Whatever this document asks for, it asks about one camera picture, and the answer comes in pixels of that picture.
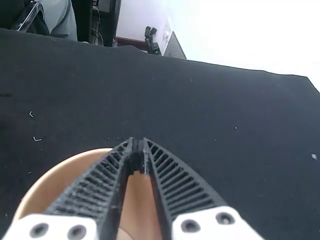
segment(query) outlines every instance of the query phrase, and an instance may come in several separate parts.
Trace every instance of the white wall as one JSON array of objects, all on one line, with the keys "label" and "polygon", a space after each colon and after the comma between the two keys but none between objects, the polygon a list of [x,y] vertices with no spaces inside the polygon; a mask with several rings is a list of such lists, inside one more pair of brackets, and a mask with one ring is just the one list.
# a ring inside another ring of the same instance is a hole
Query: white wall
[{"label": "white wall", "polygon": [[167,0],[121,0],[116,36],[145,41],[147,26],[157,29],[154,42],[162,51],[166,45]]},{"label": "white wall", "polygon": [[[171,28],[189,60],[307,76],[320,90],[320,14],[313,0],[122,0],[117,36]],[[163,36],[156,36],[156,42]]]}]

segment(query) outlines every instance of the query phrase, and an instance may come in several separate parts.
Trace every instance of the cup rim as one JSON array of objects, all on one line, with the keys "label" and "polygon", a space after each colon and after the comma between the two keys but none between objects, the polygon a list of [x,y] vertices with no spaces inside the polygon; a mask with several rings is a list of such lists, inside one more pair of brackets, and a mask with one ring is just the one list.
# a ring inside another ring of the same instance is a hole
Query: cup rim
[{"label": "cup rim", "polygon": [[112,150],[112,148],[96,148],[96,149],[92,149],[92,150],[88,150],[88,151],[84,151],[81,153],[78,153],[76,155],[73,155],[63,161],[61,161],[60,163],[58,163],[57,165],[53,166],[52,168],[50,168],[48,171],[46,171],[40,178],[38,178],[37,181],[35,181],[35,183],[29,188],[29,190],[26,192],[26,194],[22,197],[15,213],[14,216],[12,218],[12,223],[16,222],[17,220],[19,220],[21,218],[21,215],[25,209],[25,206],[28,202],[28,200],[30,199],[30,197],[34,194],[34,192],[38,189],[39,185],[46,179],[48,178],[50,175],[52,175],[54,172],[56,172],[57,169],[61,168],[62,166],[76,161],[79,158],[92,154],[92,153],[108,153]]}]

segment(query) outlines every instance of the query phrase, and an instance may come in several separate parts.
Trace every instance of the white debris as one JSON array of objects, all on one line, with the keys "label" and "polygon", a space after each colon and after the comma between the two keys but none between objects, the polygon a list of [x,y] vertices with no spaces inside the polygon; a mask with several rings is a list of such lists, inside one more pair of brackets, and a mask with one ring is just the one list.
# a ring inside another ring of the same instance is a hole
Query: white debris
[{"label": "white debris", "polygon": [[33,140],[34,140],[35,142],[39,142],[39,141],[42,141],[42,139],[41,139],[41,138],[39,138],[39,139],[36,139],[36,137],[35,137],[35,136],[33,137]]}]

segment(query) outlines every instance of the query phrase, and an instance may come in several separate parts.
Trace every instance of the gray pants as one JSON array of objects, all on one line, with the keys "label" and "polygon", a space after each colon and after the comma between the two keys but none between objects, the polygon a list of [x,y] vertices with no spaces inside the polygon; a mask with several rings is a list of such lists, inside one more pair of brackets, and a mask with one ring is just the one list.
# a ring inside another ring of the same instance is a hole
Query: gray pants
[{"label": "gray pants", "polygon": [[38,0],[51,36],[77,41],[77,25],[71,0]]}]

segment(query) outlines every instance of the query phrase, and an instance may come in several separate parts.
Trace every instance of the black tablecloth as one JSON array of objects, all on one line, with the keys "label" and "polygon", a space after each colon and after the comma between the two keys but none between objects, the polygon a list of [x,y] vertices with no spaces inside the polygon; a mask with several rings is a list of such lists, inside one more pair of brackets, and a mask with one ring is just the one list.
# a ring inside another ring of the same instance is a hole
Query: black tablecloth
[{"label": "black tablecloth", "polygon": [[0,95],[0,235],[45,171],[133,136],[264,238],[320,237],[320,96],[306,77],[0,30]]}]

